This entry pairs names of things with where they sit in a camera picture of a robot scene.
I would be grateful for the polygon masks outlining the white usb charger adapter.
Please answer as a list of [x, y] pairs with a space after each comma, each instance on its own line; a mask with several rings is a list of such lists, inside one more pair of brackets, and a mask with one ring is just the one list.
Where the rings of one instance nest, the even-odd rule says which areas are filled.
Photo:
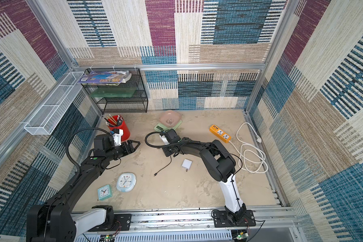
[[192, 166], [192, 161], [188, 159], [184, 159], [182, 162], [182, 168], [185, 169], [185, 171], [189, 171]]

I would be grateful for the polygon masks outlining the green electronic scale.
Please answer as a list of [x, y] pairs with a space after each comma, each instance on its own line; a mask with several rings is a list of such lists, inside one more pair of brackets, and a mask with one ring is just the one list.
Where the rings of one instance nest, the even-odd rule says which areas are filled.
[[176, 125], [172, 126], [172, 127], [167, 127], [166, 125], [164, 125], [163, 123], [158, 123], [155, 127], [154, 130], [156, 132], [162, 132], [162, 131], [168, 131], [170, 129], [174, 129], [176, 130], [180, 125], [182, 124], [182, 120], [180, 120]]

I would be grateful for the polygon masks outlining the pink panda bowl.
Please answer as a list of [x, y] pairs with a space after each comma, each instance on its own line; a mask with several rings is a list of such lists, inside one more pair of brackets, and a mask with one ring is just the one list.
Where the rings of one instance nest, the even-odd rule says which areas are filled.
[[171, 128], [174, 127], [179, 123], [181, 120], [182, 115], [176, 111], [164, 111], [159, 116], [159, 122], [162, 123], [164, 126]]

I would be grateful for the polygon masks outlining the orange power strip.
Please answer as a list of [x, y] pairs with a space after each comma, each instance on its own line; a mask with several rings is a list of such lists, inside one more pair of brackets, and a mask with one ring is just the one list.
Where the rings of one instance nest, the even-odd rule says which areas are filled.
[[229, 134], [224, 132], [221, 128], [219, 128], [216, 125], [210, 126], [209, 131], [224, 143], [228, 143], [232, 139]]

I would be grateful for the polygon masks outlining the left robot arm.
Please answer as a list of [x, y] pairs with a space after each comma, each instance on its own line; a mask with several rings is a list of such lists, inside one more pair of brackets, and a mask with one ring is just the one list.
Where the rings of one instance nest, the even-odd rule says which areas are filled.
[[95, 206], [78, 216], [72, 210], [89, 186], [98, 179], [110, 162], [133, 154], [140, 146], [139, 141], [120, 141], [118, 133], [101, 130], [88, 156], [77, 163], [66, 155], [77, 169], [55, 195], [42, 205], [34, 205], [27, 213], [26, 240], [28, 242], [73, 242], [77, 237], [92, 230], [110, 231], [117, 228], [117, 219], [110, 205]]

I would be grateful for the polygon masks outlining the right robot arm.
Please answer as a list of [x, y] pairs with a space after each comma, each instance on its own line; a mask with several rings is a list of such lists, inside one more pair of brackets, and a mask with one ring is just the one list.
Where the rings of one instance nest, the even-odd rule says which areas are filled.
[[166, 157], [182, 154], [201, 158], [210, 176], [219, 182], [228, 221], [232, 225], [244, 221], [247, 208], [236, 184], [236, 161], [234, 155], [220, 141], [201, 142], [187, 137], [181, 138], [175, 130], [170, 129], [147, 134], [145, 143], [151, 148], [162, 149]]

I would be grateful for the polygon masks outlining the red pen holder cup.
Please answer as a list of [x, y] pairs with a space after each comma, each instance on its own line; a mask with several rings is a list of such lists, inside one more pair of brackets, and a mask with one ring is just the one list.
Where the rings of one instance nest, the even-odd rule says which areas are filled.
[[108, 128], [112, 131], [113, 129], [115, 129], [115, 128], [117, 128], [117, 129], [122, 129], [123, 131], [124, 131], [124, 134], [123, 134], [123, 136], [122, 136], [122, 141], [123, 142], [125, 142], [125, 141], [127, 141], [129, 138], [130, 138], [130, 135], [131, 135], [131, 133], [130, 133], [130, 131], [129, 131], [129, 128], [128, 128], [128, 126], [127, 126], [127, 124], [126, 124], [126, 122], [125, 122], [125, 120], [124, 120], [124, 118], [123, 118], [123, 124], [122, 125], [120, 125], [120, 126], [118, 126], [118, 127], [110, 127], [110, 126], [108, 126]]

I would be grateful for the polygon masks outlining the pens in cup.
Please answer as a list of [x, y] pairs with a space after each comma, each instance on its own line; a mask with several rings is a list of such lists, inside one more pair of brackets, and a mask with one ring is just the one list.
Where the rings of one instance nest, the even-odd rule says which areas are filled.
[[123, 118], [120, 115], [116, 116], [109, 115], [104, 119], [106, 121], [106, 124], [110, 127], [118, 127], [123, 124]]

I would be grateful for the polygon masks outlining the round white clock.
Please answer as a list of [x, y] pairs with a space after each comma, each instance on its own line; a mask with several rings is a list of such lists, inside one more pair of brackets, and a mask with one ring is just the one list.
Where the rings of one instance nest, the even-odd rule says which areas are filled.
[[131, 172], [125, 172], [118, 178], [116, 189], [119, 192], [130, 192], [136, 185], [136, 176]]

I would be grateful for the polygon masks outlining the black mesh shelf rack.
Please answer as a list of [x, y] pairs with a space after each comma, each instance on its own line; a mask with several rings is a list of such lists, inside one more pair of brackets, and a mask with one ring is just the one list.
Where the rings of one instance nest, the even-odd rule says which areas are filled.
[[102, 114], [148, 111], [148, 91], [140, 69], [87, 68], [78, 84]]

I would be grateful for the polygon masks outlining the square teal alarm clock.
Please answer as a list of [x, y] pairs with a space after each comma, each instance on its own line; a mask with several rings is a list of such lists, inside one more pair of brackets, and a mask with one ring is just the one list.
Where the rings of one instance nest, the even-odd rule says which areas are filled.
[[97, 190], [98, 200], [103, 201], [113, 196], [112, 188], [109, 184], [100, 187]]

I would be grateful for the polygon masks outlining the green folder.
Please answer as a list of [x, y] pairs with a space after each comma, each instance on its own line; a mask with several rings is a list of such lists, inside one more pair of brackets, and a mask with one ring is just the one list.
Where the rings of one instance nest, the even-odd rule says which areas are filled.
[[128, 98], [136, 92], [135, 88], [98, 88], [90, 96], [93, 98]]

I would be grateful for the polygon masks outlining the colourful book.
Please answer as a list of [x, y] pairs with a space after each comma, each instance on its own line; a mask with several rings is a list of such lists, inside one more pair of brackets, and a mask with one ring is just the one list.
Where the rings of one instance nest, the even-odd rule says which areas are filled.
[[130, 71], [108, 71], [108, 72], [95, 72], [91, 71], [87, 75], [83, 75], [78, 83], [86, 85], [112, 85], [118, 86], [126, 83], [132, 77]]

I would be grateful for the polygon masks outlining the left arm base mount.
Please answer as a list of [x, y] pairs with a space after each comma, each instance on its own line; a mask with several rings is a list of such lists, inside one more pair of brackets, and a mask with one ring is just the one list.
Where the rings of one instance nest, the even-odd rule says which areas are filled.
[[106, 232], [106, 231], [128, 231], [130, 229], [132, 214], [115, 213], [110, 205], [98, 205], [93, 208], [102, 208], [106, 210], [105, 222], [90, 230], [90, 232]]

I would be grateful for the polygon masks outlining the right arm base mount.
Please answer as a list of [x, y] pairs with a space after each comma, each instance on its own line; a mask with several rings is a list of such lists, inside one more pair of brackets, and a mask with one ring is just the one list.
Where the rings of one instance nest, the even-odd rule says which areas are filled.
[[253, 227], [256, 226], [255, 217], [252, 210], [248, 210], [245, 204], [235, 213], [229, 209], [211, 211], [211, 217], [215, 227]]

